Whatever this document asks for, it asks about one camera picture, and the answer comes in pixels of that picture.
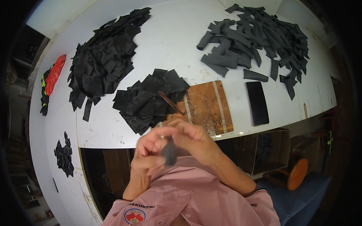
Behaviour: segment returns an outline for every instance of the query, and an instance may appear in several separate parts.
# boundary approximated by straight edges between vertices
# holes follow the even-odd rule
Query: cardboard box
[[[262,162],[255,162],[258,135],[270,133],[273,147],[270,156]],[[234,140],[237,165],[245,172],[255,175],[287,167],[290,151],[289,130],[283,128],[255,133]]]
[[[317,168],[320,149],[319,137],[293,137],[290,140],[290,156],[292,159],[306,158],[308,160],[308,171]]]

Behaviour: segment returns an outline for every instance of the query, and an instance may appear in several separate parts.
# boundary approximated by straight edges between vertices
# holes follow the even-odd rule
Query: person
[[[183,150],[169,168],[161,156],[167,138]],[[123,199],[113,203],[103,226],[280,225],[267,191],[258,189],[202,127],[183,120],[139,139],[130,174]]]

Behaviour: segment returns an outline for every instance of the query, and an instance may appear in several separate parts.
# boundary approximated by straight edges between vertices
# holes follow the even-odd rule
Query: black fabric piece
[[[252,58],[252,59],[254,58],[254,55],[251,52],[251,50],[249,48],[247,48],[246,46],[240,44],[239,42],[235,42],[234,48],[240,50],[242,53],[248,55],[250,58]]]
[[[243,19],[245,19],[246,17],[248,17],[250,15],[251,15],[250,12],[246,12],[246,13],[243,13],[243,14],[238,14],[237,16],[240,18],[240,20],[243,20]]]
[[[290,99],[293,100],[293,98],[295,97],[295,92],[294,92],[293,86],[296,84],[296,81],[291,78],[286,79],[282,75],[279,75],[279,77],[280,77],[280,81],[283,82],[285,84],[285,86],[287,87],[287,91],[288,91]]]
[[[255,44],[258,44],[260,46],[263,46],[263,40],[261,40],[260,38],[258,37],[255,37],[253,36],[252,34],[250,33],[245,33],[248,37],[247,39],[251,40],[252,42],[254,42]]]
[[[119,82],[133,70],[131,58],[137,45],[132,39],[150,18],[150,9],[137,9],[117,21],[111,20],[95,30],[89,41],[78,44],[68,77],[73,89],[69,101],[75,111],[88,97],[84,120],[89,119],[90,99],[96,105],[100,97],[114,93]]]
[[[221,28],[225,25],[225,21],[221,21],[220,23],[216,24],[216,26],[210,31],[210,34],[213,35],[220,35]]]
[[[88,100],[85,103],[85,108],[84,108],[84,115],[83,115],[84,121],[89,121],[89,115],[91,113],[92,104],[93,104],[93,99],[88,97]]]
[[[256,81],[267,82],[269,78],[263,74],[250,71],[248,69],[244,69],[244,79],[252,79]]]
[[[258,64],[258,67],[260,67],[260,65],[261,65],[261,58],[260,58],[260,55],[259,55],[258,50],[256,49],[256,46],[255,46],[255,45],[251,45],[250,50],[251,50],[251,52],[252,52],[253,55],[254,55],[254,59],[256,60],[256,63]]]
[[[56,156],[56,163],[59,169],[62,169],[66,176],[73,176],[74,166],[72,164],[72,148],[70,144],[70,139],[68,138],[67,133],[64,131],[64,139],[66,145],[62,147],[60,144],[60,140],[56,144],[56,148],[54,149],[54,155]]]
[[[234,33],[234,32],[229,32],[227,35],[226,35],[227,38],[229,39],[233,39],[247,47],[250,48],[250,45],[251,45],[251,42],[249,40],[247,40],[246,38],[242,37],[241,35],[238,35],[237,33]]]
[[[296,78],[298,79],[299,83],[302,83],[302,74],[299,73],[298,71],[296,72]]]
[[[210,25],[208,26],[208,28],[207,29],[210,29],[210,30],[212,30],[214,27],[215,27],[216,25],[215,24],[213,24],[213,23],[210,23]]]
[[[287,75],[287,77],[291,77],[292,79],[295,79],[296,74],[297,74],[296,70],[293,69],[293,70]]]
[[[166,159],[165,166],[170,167],[176,164],[177,157],[176,152],[178,148],[173,143],[173,141],[169,141],[166,146],[163,147],[161,150],[161,156],[163,156]]]
[[[212,70],[214,70],[216,73],[218,73],[219,75],[221,75],[224,78],[225,78],[226,73],[229,71],[229,69],[227,69],[225,66],[211,64],[208,61],[207,55],[205,55],[205,54],[202,56],[201,62],[206,64],[209,68],[211,68]]]
[[[206,34],[200,40],[199,44],[196,46],[197,49],[203,50],[214,36],[215,35],[210,33],[210,31],[207,31]]]
[[[306,67],[307,63],[308,63],[308,61],[305,58],[303,58],[301,61],[301,64],[300,64],[300,68],[304,72],[305,75],[307,74],[307,67]]]
[[[231,41],[227,38],[220,39],[220,45],[218,47],[214,47],[212,49],[213,54],[224,55],[225,50],[229,49],[231,45]]]
[[[171,87],[155,76],[148,75],[141,84],[142,88],[151,92],[153,95],[159,95],[159,91],[163,92],[166,96],[171,92]]]
[[[234,12],[235,10],[237,10],[239,8],[239,5],[238,4],[234,4],[233,6],[225,9],[225,11],[227,11],[228,13],[232,13]]]
[[[288,56],[288,57],[286,57],[286,58],[281,59],[281,60],[279,61],[280,67],[285,66],[285,65],[286,65],[288,62],[290,62],[292,59],[293,59],[293,57],[291,57],[291,56]]]
[[[220,38],[222,38],[221,36],[214,36],[209,43],[220,43]]]
[[[247,55],[241,55],[241,54],[238,54],[238,53],[233,52],[231,50],[225,50],[225,56],[236,57],[238,59],[237,60],[238,65],[245,66],[248,69],[251,68],[251,58],[248,57]]]
[[[279,61],[271,59],[270,77],[276,81],[278,78]]]
[[[247,12],[246,9],[241,8],[241,7],[238,7],[235,11],[239,11],[239,12],[243,12],[243,13],[246,13],[246,12]]]
[[[286,80],[290,80],[290,83],[293,84],[293,86],[295,86],[295,84],[297,83],[296,80],[292,79],[291,77],[289,76],[283,76],[283,75],[279,75],[280,77],[280,82],[282,83],[286,83],[287,81]]]
[[[237,57],[209,54],[207,58],[210,64],[222,65],[233,69],[237,68]]]
[[[166,114],[173,114],[169,104],[158,95],[162,91],[176,104],[183,100],[190,86],[178,76],[175,70],[155,69],[143,82],[137,81],[127,90],[118,90],[113,101],[130,128],[142,135],[149,127],[155,127],[166,119]]]

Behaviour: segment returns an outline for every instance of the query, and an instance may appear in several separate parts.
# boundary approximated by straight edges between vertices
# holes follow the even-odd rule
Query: black phone screen
[[[247,82],[246,85],[253,118],[253,125],[257,126],[268,124],[269,115],[261,82]]]

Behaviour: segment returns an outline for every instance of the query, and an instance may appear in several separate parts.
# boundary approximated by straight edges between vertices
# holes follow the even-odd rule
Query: embroidered logo
[[[139,209],[129,209],[125,212],[125,220],[129,224],[143,221],[146,218],[146,214]]]

